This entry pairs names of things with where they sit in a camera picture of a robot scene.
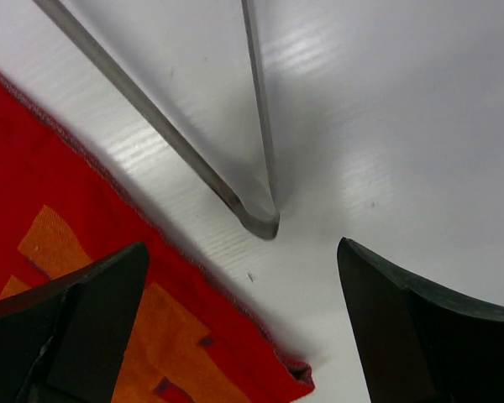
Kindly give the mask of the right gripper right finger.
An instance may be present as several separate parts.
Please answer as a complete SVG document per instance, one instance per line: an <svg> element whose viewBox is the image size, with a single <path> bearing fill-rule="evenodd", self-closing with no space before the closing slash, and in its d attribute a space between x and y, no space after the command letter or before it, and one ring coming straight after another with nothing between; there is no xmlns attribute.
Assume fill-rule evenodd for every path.
<svg viewBox="0 0 504 403"><path fill-rule="evenodd" d="M413 274L353 239L339 278L370 400L504 402L504 306Z"/></svg>

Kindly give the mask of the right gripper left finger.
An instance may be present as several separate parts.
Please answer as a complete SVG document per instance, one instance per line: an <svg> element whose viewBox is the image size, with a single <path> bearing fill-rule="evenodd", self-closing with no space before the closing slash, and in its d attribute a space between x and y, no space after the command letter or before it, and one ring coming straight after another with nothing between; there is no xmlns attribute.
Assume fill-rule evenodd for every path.
<svg viewBox="0 0 504 403"><path fill-rule="evenodd" d="M0 300L0 402L109 402L150 264L143 243Z"/></svg>

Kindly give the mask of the metal tongs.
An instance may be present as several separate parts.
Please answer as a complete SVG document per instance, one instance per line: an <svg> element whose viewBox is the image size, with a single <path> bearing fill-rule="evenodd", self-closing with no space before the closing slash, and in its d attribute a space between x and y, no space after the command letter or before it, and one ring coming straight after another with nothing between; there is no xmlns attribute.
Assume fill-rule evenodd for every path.
<svg viewBox="0 0 504 403"><path fill-rule="evenodd" d="M241 9L261 145L247 140L243 146L234 147L228 134L216 144L202 141L206 151L223 159L222 172L209 164L62 2L37 1L35 4L194 170L247 231L264 240L276 238L281 216L276 201L275 151L251 1L243 1Z"/></svg>

